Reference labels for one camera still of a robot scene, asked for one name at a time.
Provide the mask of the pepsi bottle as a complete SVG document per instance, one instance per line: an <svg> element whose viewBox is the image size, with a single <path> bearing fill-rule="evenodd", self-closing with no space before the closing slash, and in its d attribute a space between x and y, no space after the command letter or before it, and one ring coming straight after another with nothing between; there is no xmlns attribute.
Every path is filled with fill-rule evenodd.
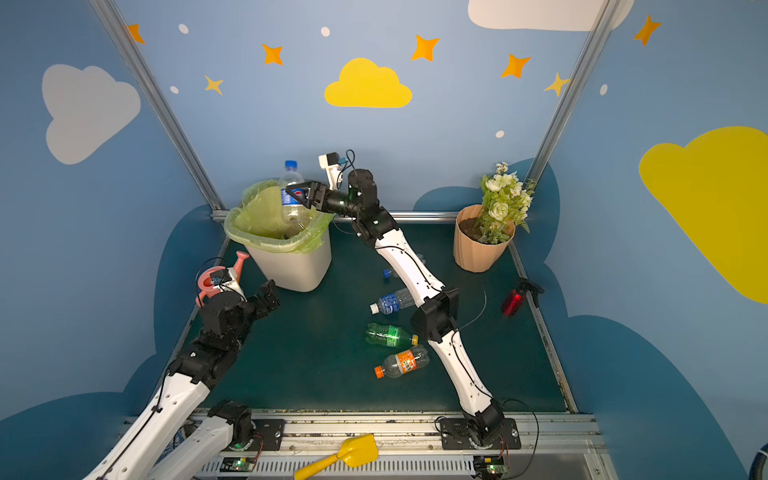
<svg viewBox="0 0 768 480"><path fill-rule="evenodd" d="M300 234L311 222L311 215L310 210L291 195L294 187L305 181L298 171L298 163L294 160L286 160L284 168L285 173L279 179L281 215L286 224L285 237L292 238Z"/></svg>

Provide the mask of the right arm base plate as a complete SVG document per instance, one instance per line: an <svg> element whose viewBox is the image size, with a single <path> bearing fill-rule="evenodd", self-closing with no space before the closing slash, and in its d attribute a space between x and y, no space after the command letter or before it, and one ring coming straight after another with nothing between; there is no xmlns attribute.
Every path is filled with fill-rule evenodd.
<svg viewBox="0 0 768 480"><path fill-rule="evenodd" d="M520 433L512 418L505 419L498 433L484 443L479 443L472 438L468 423L463 418L438 416L434 426L444 450L520 450L522 448Z"/></svg>

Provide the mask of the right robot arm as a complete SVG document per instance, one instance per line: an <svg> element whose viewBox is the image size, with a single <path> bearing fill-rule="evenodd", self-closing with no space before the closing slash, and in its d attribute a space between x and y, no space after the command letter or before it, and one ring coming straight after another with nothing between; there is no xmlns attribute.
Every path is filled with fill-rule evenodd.
<svg viewBox="0 0 768 480"><path fill-rule="evenodd" d="M287 194L308 209L350 218L357 236L400 275L417 307L411 326L443 363L456 389L470 437L478 446L491 444L499 436L505 416L463 345L456 322L458 290L445 286L417 257L395 218L380 205L370 171L352 171L348 183L346 192L335 184L296 183L287 187Z"/></svg>

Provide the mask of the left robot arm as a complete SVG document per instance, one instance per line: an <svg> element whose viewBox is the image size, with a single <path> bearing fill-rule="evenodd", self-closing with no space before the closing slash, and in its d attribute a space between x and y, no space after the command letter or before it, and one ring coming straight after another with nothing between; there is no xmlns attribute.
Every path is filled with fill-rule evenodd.
<svg viewBox="0 0 768 480"><path fill-rule="evenodd" d="M279 305L275 282L243 295L236 281L213 287L200 298L202 326L168 368L157 392L116 446L86 476L88 479L189 479L240 435L252 439L250 410L226 403L222 415L207 418L193 437L165 459L160 456L192 412L235 364L252 324Z"/></svg>

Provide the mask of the green soda bottle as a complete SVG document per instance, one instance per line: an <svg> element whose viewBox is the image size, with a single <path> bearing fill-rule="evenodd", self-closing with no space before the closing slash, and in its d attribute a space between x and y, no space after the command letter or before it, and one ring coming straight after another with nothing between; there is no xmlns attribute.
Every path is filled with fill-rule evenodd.
<svg viewBox="0 0 768 480"><path fill-rule="evenodd" d="M395 325L369 323L366 327L365 341L372 345L389 348L410 348L418 344L419 337Z"/></svg>

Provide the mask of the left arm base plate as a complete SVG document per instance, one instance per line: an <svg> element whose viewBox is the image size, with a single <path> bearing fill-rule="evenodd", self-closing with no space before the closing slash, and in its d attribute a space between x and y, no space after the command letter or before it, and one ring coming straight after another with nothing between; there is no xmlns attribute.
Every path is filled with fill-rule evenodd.
<svg viewBox="0 0 768 480"><path fill-rule="evenodd" d="M277 451L281 447L285 421L283 419L238 420L234 426L233 452Z"/></svg>

